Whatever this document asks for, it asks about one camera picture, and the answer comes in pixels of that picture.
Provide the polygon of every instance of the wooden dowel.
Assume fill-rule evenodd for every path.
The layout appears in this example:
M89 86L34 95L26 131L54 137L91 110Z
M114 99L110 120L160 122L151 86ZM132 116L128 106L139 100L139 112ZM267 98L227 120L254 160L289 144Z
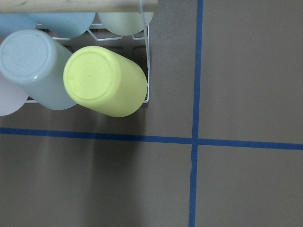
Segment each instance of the wooden dowel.
M0 0L0 13L138 12L138 0ZM158 0L142 0L144 12L155 12Z

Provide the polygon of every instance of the drying rack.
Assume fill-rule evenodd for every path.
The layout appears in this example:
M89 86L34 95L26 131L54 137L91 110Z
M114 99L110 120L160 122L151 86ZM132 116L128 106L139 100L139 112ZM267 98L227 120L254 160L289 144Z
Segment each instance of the drying rack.
M158 7L158 0L0 0L0 13L30 13L30 12L139 12L141 20L144 22L144 37L135 37L132 35L133 41L144 40L146 49L147 64L147 95L143 103L149 102L150 93L150 39L149 27L145 22L144 12L155 12ZM46 29L42 24L37 24L37 29ZM107 37L97 38L92 30L106 29L102 23L92 23L87 32L97 42L117 41L124 37ZM53 39L58 41L70 41L71 39L56 37ZM27 100L26 103L37 103L36 100Z

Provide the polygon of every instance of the vertical blue line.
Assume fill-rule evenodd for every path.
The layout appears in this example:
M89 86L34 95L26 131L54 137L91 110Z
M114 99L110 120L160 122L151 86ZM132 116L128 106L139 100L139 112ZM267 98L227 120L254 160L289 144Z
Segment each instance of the vertical blue line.
M196 185L197 185L197 159L198 159L198 135L199 135L199 112L200 112L200 84L201 84L201 58L202 58L202 16L203 0L198 0L196 19L196 59L194 81L194 110L190 173L190 196L189 196L189 227L196 225Z

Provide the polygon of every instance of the light blue cup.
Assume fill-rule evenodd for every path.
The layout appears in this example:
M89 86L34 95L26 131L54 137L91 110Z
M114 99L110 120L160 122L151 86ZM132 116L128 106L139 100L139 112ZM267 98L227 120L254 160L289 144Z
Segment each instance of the light blue cup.
M37 22L26 13L0 13L0 36L22 29L33 29Z
M85 33L96 13L30 13L29 15L62 38L75 38Z

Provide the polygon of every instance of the yellow cup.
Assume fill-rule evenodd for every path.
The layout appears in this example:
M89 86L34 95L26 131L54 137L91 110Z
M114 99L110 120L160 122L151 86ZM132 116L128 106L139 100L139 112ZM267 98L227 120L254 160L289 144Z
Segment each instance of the yellow cup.
M112 117L124 117L142 105L147 81L133 61L99 46L76 51L67 61L63 81L78 104Z

